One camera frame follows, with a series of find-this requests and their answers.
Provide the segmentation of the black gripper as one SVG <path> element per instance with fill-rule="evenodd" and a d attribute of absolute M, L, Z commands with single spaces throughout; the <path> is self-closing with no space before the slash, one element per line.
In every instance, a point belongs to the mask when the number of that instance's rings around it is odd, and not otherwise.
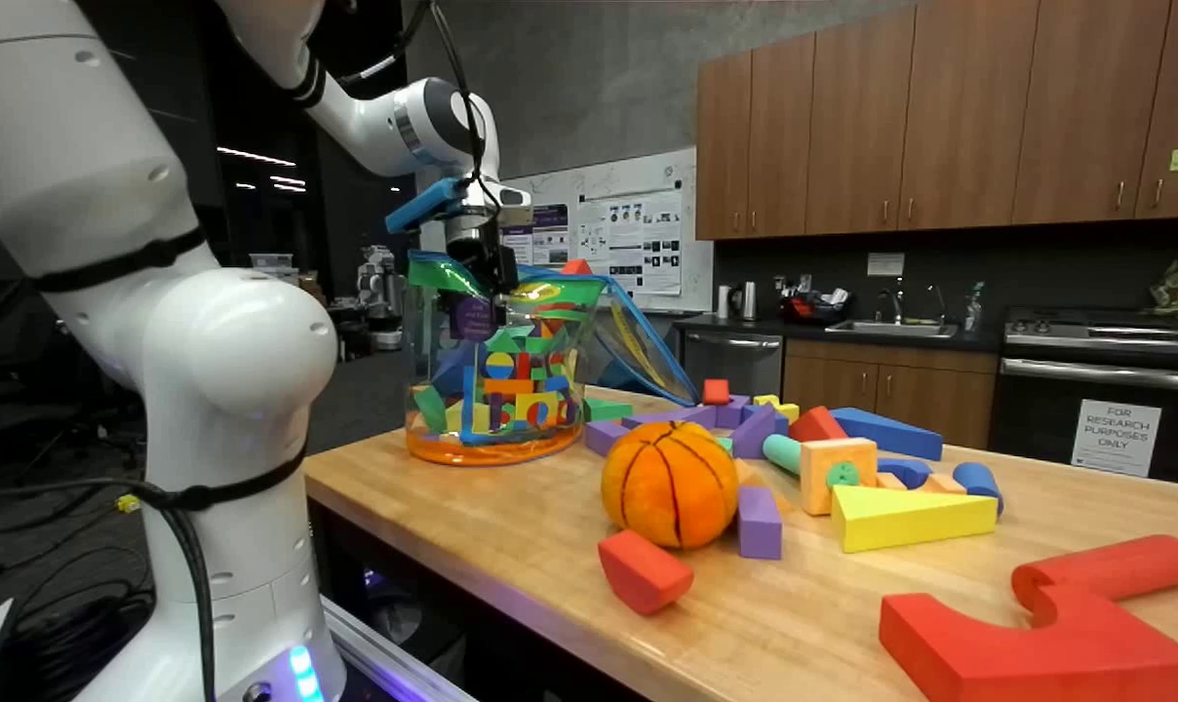
<path fill-rule="evenodd" d="M 459 263 L 489 294 L 510 294 L 518 285 L 515 254 L 501 241 L 501 207 L 469 207 L 443 228 L 443 254 Z"/>

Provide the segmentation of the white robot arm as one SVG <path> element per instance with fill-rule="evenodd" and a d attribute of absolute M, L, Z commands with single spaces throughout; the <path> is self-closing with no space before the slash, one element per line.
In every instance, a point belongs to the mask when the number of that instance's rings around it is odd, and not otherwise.
<path fill-rule="evenodd" d="M 0 248 L 143 401 L 155 608 L 83 702 L 341 702 L 300 459 L 326 309 L 212 254 L 189 171 L 75 0 L 0 0 Z"/>

